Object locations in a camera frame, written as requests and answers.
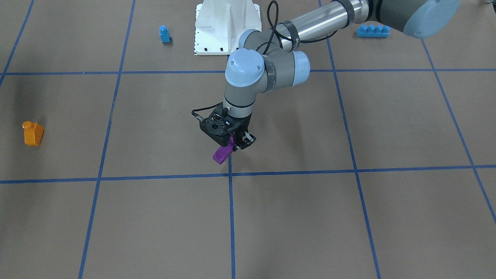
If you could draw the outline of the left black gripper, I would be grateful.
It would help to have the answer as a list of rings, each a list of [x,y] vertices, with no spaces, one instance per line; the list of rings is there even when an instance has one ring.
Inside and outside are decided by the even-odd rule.
[[[234,118],[226,114],[225,117],[222,117],[220,112],[216,113],[216,137],[227,138],[228,134],[231,134],[234,138],[234,151],[250,147],[256,141],[256,137],[247,131],[251,116],[252,114],[244,118]]]

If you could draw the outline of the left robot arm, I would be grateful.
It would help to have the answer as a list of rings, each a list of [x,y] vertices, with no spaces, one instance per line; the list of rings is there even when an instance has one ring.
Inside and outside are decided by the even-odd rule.
[[[248,126],[257,95],[308,79],[310,62],[299,47],[367,21],[428,38],[452,19],[459,5],[458,0],[333,0],[290,21],[275,21],[269,30],[246,30],[227,61],[224,99],[200,120],[200,127],[218,143],[218,152],[243,150],[256,140]]]

